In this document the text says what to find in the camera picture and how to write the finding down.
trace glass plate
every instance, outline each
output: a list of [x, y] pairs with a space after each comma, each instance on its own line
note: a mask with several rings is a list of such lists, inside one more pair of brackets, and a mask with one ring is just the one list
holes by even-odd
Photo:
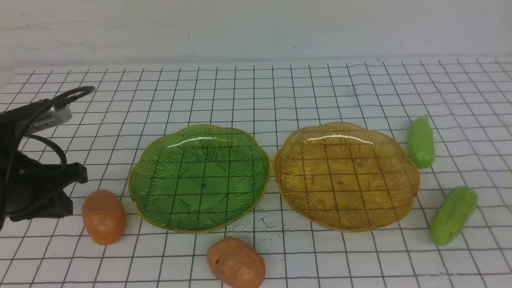
[[270, 170], [267, 153], [246, 132], [194, 125], [149, 145], [128, 188], [147, 222], [202, 233], [249, 213], [265, 193]]
[[346, 122], [294, 132], [273, 166], [281, 195], [295, 211], [344, 232], [404, 218], [420, 185], [418, 169], [394, 139]]

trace yellow plate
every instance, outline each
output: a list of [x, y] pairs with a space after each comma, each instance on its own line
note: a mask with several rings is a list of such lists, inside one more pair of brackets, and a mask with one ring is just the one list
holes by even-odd
[[418, 169], [394, 139], [347, 122], [294, 132], [273, 167], [279, 191], [295, 211], [343, 232], [399, 221], [420, 186]]

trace green cucumber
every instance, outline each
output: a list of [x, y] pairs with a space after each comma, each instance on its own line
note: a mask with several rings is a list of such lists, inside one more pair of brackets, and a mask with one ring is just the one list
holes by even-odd
[[418, 169], [428, 168], [434, 163], [434, 133], [427, 114], [416, 118], [409, 126], [407, 134], [408, 154]]
[[459, 235], [477, 207], [478, 195], [466, 186], [453, 188], [430, 224], [430, 236], [439, 246], [445, 246]]

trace gold rim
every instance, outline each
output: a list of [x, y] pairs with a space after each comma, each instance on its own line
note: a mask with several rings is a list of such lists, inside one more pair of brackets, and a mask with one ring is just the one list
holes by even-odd
[[[254, 141], [256, 147], [258, 149], [260, 149], [261, 151], [263, 151], [263, 153], [265, 154], [265, 156], [267, 157], [267, 162], [268, 162], [268, 174], [267, 174], [267, 179], [265, 180], [265, 186], [263, 188], [263, 192], [261, 194], [261, 196], [258, 198], [258, 200], [255, 202], [255, 204], [247, 210], [247, 212], [245, 212], [243, 215], [241, 215], [240, 217], [234, 219], [234, 220], [231, 220], [225, 224], [222, 224], [218, 227], [215, 227], [215, 228], [212, 228], [212, 229], [208, 229], [208, 230], [200, 230], [200, 231], [186, 231], [186, 230], [176, 230], [176, 229], [170, 229], [170, 228], [167, 228], [167, 227], [164, 227], [164, 226], [161, 226], [161, 225], [158, 225], [158, 224], [155, 224], [151, 221], [149, 221], [143, 214], [142, 212], [140, 212], [139, 210], [139, 207], [137, 206], [137, 202], [133, 199], [133, 195], [132, 195], [132, 189], [130, 188], [130, 180], [132, 178], [132, 172], [133, 170], [135, 169], [135, 167], [140, 163], [140, 160], [144, 157], [144, 154], [146, 153], [147, 149], [152, 146], [154, 143], [156, 143], [157, 141], [163, 139], [163, 138], [166, 138], [166, 137], [169, 137], [169, 136], [172, 136], [172, 135], [176, 135], [180, 132], [183, 132], [191, 127], [196, 127], [196, 126], [210, 126], [210, 127], [217, 127], [217, 128], [221, 128], [221, 129], [226, 129], [226, 130], [237, 130], [237, 131], [241, 131], [245, 134], [247, 134], [249, 137], [251, 137], [251, 139]], [[132, 202], [134, 203], [135, 205], [135, 211], [137, 211], [137, 214], [140, 215], [140, 217], [142, 219], [144, 219], [146, 222], [148, 222], [149, 224], [153, 225], [153, 226], [156, 226], [156, 227], [159, 227], [159, 228], [162, 228], [162, 229], [165, 229], [165, 230], [169, 230], [169, 231], [174, 231], [174, 232], [178, 232], [178, 233], [189, 233], [189, 234], [202, 234], [202, 233], [208, 233], [208, 232], [212, 232], [212, 231], [216, 231], [216, 230], [219, 230], [219, 229], [222, 229], [228, 225], [230, 225], [231, 223], [245, 217], [247, 214], [249, 214], [249, 212], [251, 212], [252, 210], [254, 210], [254, 208], [256, 206], [258, 206], [258, 204], [260, 203], [261, 199], [263, 199], [263, 196], [265, 196], [265, 193], [267, 192], [267, 188], [268, 188], [268, 181], [270, 179], [270, 175], [272, 174], [272, 161], [270, 160], [270, 157], [268, 156], [268, 153], [267, 151], [265, 151], [265, 149], [261, 148], [261, 146], [258, 144], [258, 142], [256, 141], [256, 139], [249, 133], [245, 132], [244, 130], [242, 129], [238, 129], [238, 128], [232, 128], [232, 127], [221, 127], [221, 126], [217, 126], [217, 125], [213, 125], [213, 124], [195, 124], [195, 125], [191, 125], [191, 126], [187, 126], [183, 129], [180, 129], [179, 131], [175, 132], [175, 133], [172, 133], [172, 134], [168, 134], [168, 135], [163, 135], [162, 137], [159, 137], [158, 139], [154, 140], [153, 142], [151, 142], [151, 144], [149, 144], [146, 149], [144, 149], [144, 151], [142, 152], [142, 154], [140, 155], [140, 158], [139, 160], [137, 161], [137, 163], [135, 163], [133, 165], [133, 167], [130, 169], [130, 173], [128, 174], [128, 179], [127, 179], [127, 186], [128, 186], [128, 193], [130, 195], [130, 198], [132, 199]]]
[[296, 133], [299, 133], [300, 131], [303, 131], [305, 129], [311, 129], [311, 128], [321, 128], [321, 127], [325, 127], [327, 125], [332, 125], [332, 124], [349, 124], [349, 125], [352, 125], [352, 126], [355, 126], [355, 127], [359, 127], [361, 129], [364, 129], [364, 130], [367, 130], [367, 131], [370, 131], [370, 129], [367, 129], [367, 128], [364, 128], [362, 126], [359, 126], [357, 124], [353, 124], [353, 123], [350, 123], [350, 122], [344, 122], [344, 121], [337, 121], [337, 122], [329, 122], [329, 123], [325, 123], [325, 124], [322, 124], [322, 125], [318, 125], [318, 126], [308, 126], [308, 127], [304, 127], [304, 128], [300, 128], [298, 129], [297, 131], [291, 133], [285, 140], [285, 142], [283, 143], [283, 146], [281, 146], [281, 149], [279, 149], [276, 154], [275, 154], [275, 157], [274, 157], [274, 161], [272, 162], [272, 168], [273, 168], [273, 174], [274, 174], [274, 179], [275, 179], [275, 182], [277, 183], [278, 185], [278, 189], [279, 189], [279, 194], [281, 195], [281, 197], [285, 200], [285, 202], [297, 213], [299, 213], [301, 216], [315, 222], [315, 223], [318, 223], [326, 228], [329, 228], [329, 229], [332, 229], [332, 230], [336, 230], [336, 231], [340, 231], [340, 232], [348, 232], [348, 233], [352, 233], [352, 232], [364, 232], [364, 231], [371, 231], [371, 230], [375, 230], [375, 229], [378, 229], [378, 228], [382, 228], [382, 227], [385, 227], [385, 226], [388, 226], [388, 225], [391, 225], [393, 223], [396, 223], [396, 222], [399, 222], [400, 220], [402, 220], [404, 217], [406, 217], [409, 212], [412, 210], [413, 206], [414, 206], [414, 202], [415, 202], [415, 199], [416, 199], [416, 195], [418, 195], [418, 192], [419, 192], [419, 187], [421, 185], [421, 177], [420, 177], [420, 173], [419, 173], [419, 170], [416, 168], [416, 166], [414, 165], [414, 162], [412, 162], [412, 160], [409, 159], [408, 155], [407, 155], [407, 152], [402, 148], [402, 146], [400, 144], [398, 144], [398, 142], [396, 142], [395, 139], [393, 139], [392, 137], [390, 137], [389, 135], [386, 135], [384, 133], [381, 133], [379, 131], [375, 131], [375, 130], [372, 130], [374, 133], [378, 133], [380, 135], [383, 135], [391, 140], [393, 140], [393, 142], [396, 144], [396, 146], [398, 146], [400, 148], [400, 151], [402, 152], [402, 155], [403, 155], [403, 158], [409, 162], [410, 165], [412, 165], [412, 167], [414, 167], [414, 171], [416, 172], [416, 174], [418, 175], [418, 181], [417, 181], [417, 186], [418, 186], [418, 189], [417, 191], [415, 191], [413, 197], [411, 197], [411, 204], [409, 205], [409, 207], [405, 210], [405, 212], [403, 213], [403, 215], [400, 215], [399, 217], [396, 217], [393, 221], [390, 221], [389, 223], [385, 224], [385, 225], [380, 225], [378, 227], [368, 227], [368, 228], [362, 228], [362, 229], [343, 229], [343, 228], [340, 228], [340, 227], [335, 227], [335, 226], [332, 226], [332, 225], [329, 225], [329, 224], [326, 224], [324, 222], [322, 222], [321, 220], [318, 220], [318, 219], [312, 219], [311, 217], [308, 217], [307, 215], [305, 215], [304, 213], [302, 213], [300, 210], [296, 209], [292, 203], [290, 203], [288, 201], [288, 197], [285, 196], [284, 192], [283, 192], [283, 189], [281, 188], [281, 184], [279, 183], [279, 181], [277, 180], [277, 177], [276, 177], [276, 171], [275, 171], [275, 159], [278, 157], [279, 153], [283, 150], [283, 147], [290, 141], [290, 138], [296, 134]]

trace grid paper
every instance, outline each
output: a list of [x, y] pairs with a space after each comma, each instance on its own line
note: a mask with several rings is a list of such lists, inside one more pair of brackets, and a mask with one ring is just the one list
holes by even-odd
[[[227, 287], [206, 263], [225, 236], [254, 245], [265, 259], [262, 287], [508, 287], [512, 283], [512, 58], [333, 60], [17, 69], [1, 88], [0, 111], [97, 88], [71, 104], [73, 118], [42, 131], [84, 163], [89, 182], [66, 192], [75, 215], [6, 221], [0, 232], [2, 288]], [[363, 233], [326, 229], [297, 214], [271, 178], [253, 212], [208, 234], [177, 234], [141, 220], [126, 190], [130, 168], [153, 140], [192, 124], [252, 134], [271, 158], [292, 132], [347, 121], [406, 147], [411, 120], [431, 116], [436, 160], [421, 170], [414, 208], [399, 223]], [[23, 151], [58, 157], [41, 143]], [[466, 185], [478, 208], [445, 247], [429, 221], [446, 194]], [[99, 246], [83, 229], [84, 198], [108, 189], [128, 213], [125, 235]]]

